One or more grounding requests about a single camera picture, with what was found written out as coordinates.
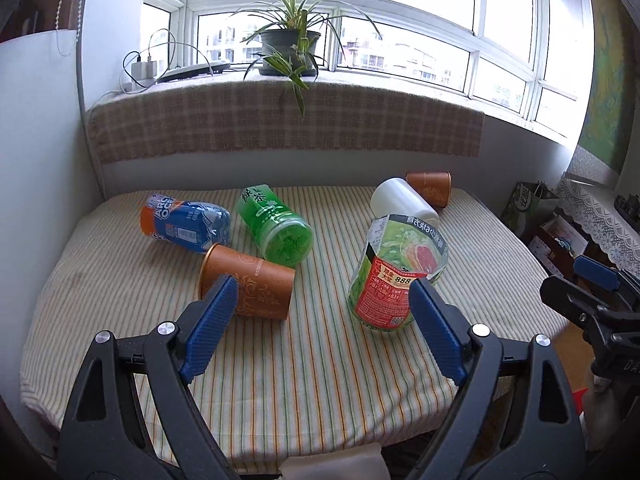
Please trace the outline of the grapefruit green tea bottle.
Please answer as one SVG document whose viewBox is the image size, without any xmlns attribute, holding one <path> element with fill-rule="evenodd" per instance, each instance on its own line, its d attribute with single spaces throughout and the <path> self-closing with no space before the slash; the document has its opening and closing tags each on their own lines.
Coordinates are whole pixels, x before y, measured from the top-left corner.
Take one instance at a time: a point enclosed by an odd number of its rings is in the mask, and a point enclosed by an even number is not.
<svg viewBox="0 0 640 480">
<path fill-rule="evenodd" d="M 404 214 L 377 218 L 352 277 L 349 309 L 374 330 L 398 330 L 412 321 L 412 282 L 437 281 L 447 263 L 448 245 L 436 226 Z"/>
</svg>

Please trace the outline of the potted spider plant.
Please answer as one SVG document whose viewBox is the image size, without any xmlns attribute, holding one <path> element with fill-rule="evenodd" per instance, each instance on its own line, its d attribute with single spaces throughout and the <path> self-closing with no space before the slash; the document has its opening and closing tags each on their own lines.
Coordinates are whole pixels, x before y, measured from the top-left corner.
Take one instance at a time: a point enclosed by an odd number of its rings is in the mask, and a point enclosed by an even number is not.
<svg viewBox="0 0 640 480">
<path fill-rule="evenodd" d="M 320 32 L 316 28 L 325 27 L 336 41 L 341 40 L 335 23 L 344 18 L 345 13 L 327 14 L 323 11 L 326 6 L 356 12 L 370 24 L 378 39 L 383 38 L 378 25 L 366 12 L 343 0 L 260 0 L 236 11 L 264 22 L 242 41 L 249 44 L 254 39 L 260 40 L 262 50 L 256 62 L 288 80 L 301 115 L 306 114 L 305 93 L 309 90 L 305 79 L 316 78 L 319 73 L 321 56 L 314 49 Z"/>
</svg>

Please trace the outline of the brown paper piece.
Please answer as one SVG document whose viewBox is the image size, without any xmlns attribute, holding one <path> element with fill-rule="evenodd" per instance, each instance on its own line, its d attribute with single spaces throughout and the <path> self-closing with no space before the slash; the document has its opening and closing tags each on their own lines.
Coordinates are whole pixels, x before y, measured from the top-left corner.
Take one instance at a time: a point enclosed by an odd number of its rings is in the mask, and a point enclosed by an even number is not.
<svg viewBox="0 0 640 480">
<path fill-rule="evenodd" d="M 282 479 L 390 480 L 378 442 L 326 454 L 292 456 L 280 466 Z"/>
</svg>

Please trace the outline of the near orange paper cup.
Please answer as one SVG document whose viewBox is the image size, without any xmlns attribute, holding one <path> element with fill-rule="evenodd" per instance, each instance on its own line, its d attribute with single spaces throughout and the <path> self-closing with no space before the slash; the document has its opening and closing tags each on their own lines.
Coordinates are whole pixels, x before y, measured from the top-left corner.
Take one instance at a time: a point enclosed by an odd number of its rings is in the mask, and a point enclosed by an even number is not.
<svg viewBox="0 0 640 480">
<path fill-rule="evenodd" d="M 206 252 L 201 265 L 198 298 L 203 299 L 222 274 L 231 275 L 239 284 L 236 315 L 276 321 L 288 318 L 294 269 L 215 244 Z"/>
</svg>

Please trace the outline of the white power strip chargers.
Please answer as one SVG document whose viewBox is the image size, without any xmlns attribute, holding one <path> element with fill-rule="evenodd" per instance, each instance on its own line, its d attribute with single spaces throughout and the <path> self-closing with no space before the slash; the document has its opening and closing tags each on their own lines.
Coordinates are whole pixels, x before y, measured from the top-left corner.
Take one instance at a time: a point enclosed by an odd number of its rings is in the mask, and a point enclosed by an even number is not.
<svg viewBox="0 0 640 480">
<path fill-rule="evenodd" d="M 160 78 L 160 76 L 166 74 L 168 70 L 178 68 L 171 66 L 171 63 L 174 62 L 178 47 L 187 47 L 194 51 L 201 59 L 201 63 L 211 63 L 209 58 L 198 47 L 195 47 L 193 44 L 188 44 L 187 42 L 178 41 L 176 36 L 168 28 L 163 27 L 157 29 L 157 32 L 167 32 L 167 39 L 154 44 L 155 34 L 152 34 L 149 38 L 148 46 L 145 49 L 130 51 L 122 59 L 122 72 L 129 78 L 129 86 L 126 87 L 122 84 L 122 92 L 127 94 L 143 93 L 159 84 L 157 79 Z M 158 68 L 158 62 L 152 58 L 152 50 L 163 46 L 168 47 L 169 55 L 167 66 L 164 70 L 160 70 Z"/>
</svg>

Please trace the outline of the orange paper cup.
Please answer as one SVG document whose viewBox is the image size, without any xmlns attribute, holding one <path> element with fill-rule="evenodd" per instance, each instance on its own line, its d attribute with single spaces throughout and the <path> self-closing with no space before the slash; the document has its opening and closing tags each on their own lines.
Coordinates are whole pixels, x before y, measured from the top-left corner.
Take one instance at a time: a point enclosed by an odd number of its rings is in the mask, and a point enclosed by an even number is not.
<svg viewBox="0 0 640 480">
<path fill-rule="evenodd" d="M 408 172 L 405 180 L 432 207 L 448 205 L 452 188 L 449 172 Z"/>
<path fill-rule="evenodd" d="M 236 315 L 276 321 L 288 318 L 294 269 L 215 244 L 206 252 L 201 265 L 198 298 L 203 299 L 222 274 L 231 275 L 239 284 Z"/>
</svg>

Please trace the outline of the open cardboard box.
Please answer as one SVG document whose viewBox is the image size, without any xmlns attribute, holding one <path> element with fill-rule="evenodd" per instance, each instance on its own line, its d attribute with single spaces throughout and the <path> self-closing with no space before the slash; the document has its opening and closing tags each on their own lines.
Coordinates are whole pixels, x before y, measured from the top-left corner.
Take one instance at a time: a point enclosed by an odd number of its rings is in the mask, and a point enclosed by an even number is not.
<svg viewBox="0 0 640 480">
<path fill-rule="evenodd" d="M 529 251 L 549 275 L 574 280 L 574 262 L 588 242 L 563 216 L 555 214 L 534 231 Z"/>
</svg>

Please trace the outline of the white plastic cup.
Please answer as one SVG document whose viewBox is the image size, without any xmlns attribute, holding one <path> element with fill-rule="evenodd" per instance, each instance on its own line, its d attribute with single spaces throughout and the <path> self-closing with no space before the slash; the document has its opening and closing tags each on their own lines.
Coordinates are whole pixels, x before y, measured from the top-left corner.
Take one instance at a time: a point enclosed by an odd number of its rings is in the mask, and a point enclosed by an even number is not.
<svg viewBox="0 0 640 480">
<path fill-rule="evenodd" d="M 435 228 L 439 227 L 436 210 L 401 178 L 390 178 L 382 182 L 371 195 L 370 207 L 376 218 L 388 214 L 403 214 L 418 218 Z"/>
</svg>

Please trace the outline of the dark paper shopping bag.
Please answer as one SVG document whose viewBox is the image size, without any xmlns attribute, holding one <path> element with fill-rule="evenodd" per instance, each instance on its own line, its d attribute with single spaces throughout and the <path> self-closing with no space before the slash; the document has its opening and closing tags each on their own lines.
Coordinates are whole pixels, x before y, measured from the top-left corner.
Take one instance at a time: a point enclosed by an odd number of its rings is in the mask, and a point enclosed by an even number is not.
<svg viewBox="0 0 640 480">
<path fill-rule="evenodd" d="M 502 223 L 520 240 L 528 243 L 535 230 L 553 216 L 556 196 L 544 182 L 518 182 L 500 216 Z"/>
</svg>

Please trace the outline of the far orange paper cup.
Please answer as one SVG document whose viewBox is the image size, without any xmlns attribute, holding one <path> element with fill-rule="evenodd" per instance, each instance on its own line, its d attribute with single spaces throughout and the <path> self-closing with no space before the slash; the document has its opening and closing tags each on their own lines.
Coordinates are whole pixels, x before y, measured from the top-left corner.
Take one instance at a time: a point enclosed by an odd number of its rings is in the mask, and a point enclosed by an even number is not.
<svg viewBox="0 0 640 480">
<path fill-rule="evenodd" d="M 432 207 L 448 205 L 452 188 L 449 172 L 408 172 L 405 180 Z"/>
</svg>

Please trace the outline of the white lace cloth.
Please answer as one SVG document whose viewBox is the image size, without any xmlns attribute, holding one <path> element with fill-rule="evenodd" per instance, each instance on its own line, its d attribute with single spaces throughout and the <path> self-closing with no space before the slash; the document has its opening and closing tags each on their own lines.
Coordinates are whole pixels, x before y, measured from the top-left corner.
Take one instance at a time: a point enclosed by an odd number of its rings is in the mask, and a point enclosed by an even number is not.
<svg viewBox="0 0 640 480">
<path fill-rule="evenodd" d="M 600 186 L 561 179 L 559 206 L 620 270 L 639 276 L 639 233 L 615 209 L 616 195 Z"/>
</svg>

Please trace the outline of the black flat device windowsill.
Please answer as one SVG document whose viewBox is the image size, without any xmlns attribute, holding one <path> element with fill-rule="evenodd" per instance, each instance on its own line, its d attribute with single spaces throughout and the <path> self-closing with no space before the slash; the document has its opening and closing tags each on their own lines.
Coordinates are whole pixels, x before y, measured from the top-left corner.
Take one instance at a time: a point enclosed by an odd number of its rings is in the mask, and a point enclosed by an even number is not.
<svg viewBox="0 0 640 480">
<path fill-rule="evenodd" d="M 215 60 L 211 63 L 194 64 L 190 66 L 178 67 L 168 70 L 166 74 L 160 76 L 157 82 L 175 81 L 190 79 L 202 75 L 221 74 L 230 68 L 231 64 L 227 60 Z"/>
</svg>

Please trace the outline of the blue orange plastic bottle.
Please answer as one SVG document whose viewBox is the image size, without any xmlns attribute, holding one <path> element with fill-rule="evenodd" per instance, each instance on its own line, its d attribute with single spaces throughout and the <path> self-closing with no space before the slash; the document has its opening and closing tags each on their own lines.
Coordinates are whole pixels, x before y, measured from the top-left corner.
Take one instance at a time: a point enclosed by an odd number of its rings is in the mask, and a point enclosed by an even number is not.
<svg viewBox="0 0 640 480">
<path fill-rule="evenodd" d="M 231 214 L 215 204 L 152 194 L 140 210 L 140 228 L 146 236 L 206 254 L 215 244 L 229 244 Z"/>
</svg>

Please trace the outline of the green landscape painting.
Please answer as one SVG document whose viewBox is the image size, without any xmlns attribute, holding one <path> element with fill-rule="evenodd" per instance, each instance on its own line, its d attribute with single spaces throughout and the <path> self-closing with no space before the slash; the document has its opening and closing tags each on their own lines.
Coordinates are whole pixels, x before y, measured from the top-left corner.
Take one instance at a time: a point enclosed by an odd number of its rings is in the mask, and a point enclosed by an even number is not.
<svg viewBox="0 0 640 480">
<path fill-rule="evenodd" d="M 591 0 L 593 71 L 576 155 L 593 180 L 613 182 L 622 173 L 636 104 L 634 21 L 622 0 Z"/>
</svg>

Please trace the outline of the green tea plastic bottle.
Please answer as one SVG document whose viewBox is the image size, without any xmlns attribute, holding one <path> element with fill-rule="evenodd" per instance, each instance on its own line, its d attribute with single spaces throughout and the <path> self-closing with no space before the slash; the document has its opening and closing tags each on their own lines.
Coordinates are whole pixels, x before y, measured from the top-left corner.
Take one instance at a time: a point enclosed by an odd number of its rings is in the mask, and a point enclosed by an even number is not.
<svg viewBox="0 0 640 480">
<path fill-rule="evenodd" d="M 267 261 L 295 268 L 310 253 L 314 230 L 268 185 L 243 188 L 235 209 Z"/>
</svg>

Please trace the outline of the plaid windowsill blanket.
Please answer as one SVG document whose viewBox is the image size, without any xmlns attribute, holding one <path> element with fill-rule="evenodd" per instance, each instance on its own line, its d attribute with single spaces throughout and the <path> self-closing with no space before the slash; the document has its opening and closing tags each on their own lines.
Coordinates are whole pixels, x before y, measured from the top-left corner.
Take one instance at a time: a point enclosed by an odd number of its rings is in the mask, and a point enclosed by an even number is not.
<svg viewBox="0 0 640 480">
<path fill-rule="evenodd" d="M 168 86 L 97 105 L 88 116 L 104 164 L 173 154 L 262 150 L 403 151 L 476 157 L 485 116 L 394 90 L 280 80 Z"/>
</svg>

